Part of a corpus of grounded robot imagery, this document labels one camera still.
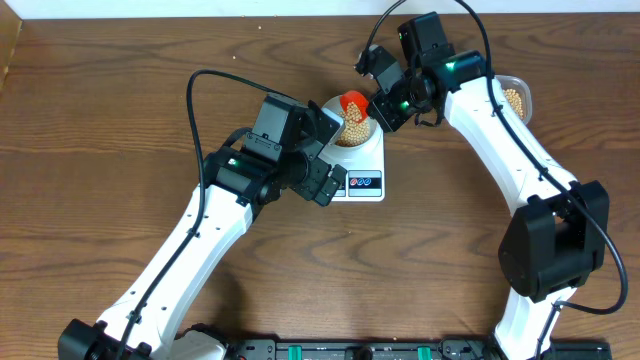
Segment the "red plastic measuring scoop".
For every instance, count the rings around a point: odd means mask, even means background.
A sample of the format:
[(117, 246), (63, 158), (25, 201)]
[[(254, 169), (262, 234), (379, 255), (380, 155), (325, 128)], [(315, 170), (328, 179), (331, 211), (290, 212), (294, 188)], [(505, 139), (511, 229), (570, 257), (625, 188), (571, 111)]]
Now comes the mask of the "red plastic measuring scoop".
[(339, 102), (345, 115), (355, 123), (362, 123), (367, 118), (369, 101), (360, 92), (347, 91), (339, 96)]

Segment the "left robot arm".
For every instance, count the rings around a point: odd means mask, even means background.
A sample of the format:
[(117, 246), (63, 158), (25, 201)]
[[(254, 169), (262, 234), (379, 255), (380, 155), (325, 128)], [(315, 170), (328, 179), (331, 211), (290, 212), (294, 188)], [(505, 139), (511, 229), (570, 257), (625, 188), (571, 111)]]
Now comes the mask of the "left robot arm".
[(325, 137), (271, 139), (248, 128), (205, 156), (200, 182), (174, 230), (131, 287), (95, 324), (71, 321), (58, 340), (61, 359), (213, 359), (226, 344), (179, 327), (224, 254), (262, 208), (289, 188), (320, 206), (330, 203), (347, 171), (321, 158)]

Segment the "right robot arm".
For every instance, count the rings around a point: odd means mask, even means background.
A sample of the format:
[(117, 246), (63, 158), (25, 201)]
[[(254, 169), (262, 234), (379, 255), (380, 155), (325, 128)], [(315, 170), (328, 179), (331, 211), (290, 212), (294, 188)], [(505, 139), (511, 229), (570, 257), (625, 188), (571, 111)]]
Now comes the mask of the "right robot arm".
[(397, 29), (406, 62), (369, 42), (355, 68), (378, 84), (368, 114), (386, 132), (434, 111), (471, 145), (511, 213), (498, 258), (510, 285), (493, 338), (506, 359), (575, 359), (550, 335), (570, 297), (604, 261), (609, 197), (558, 164), (511, 108), (476, 50), (456, 52), (431, 12)]

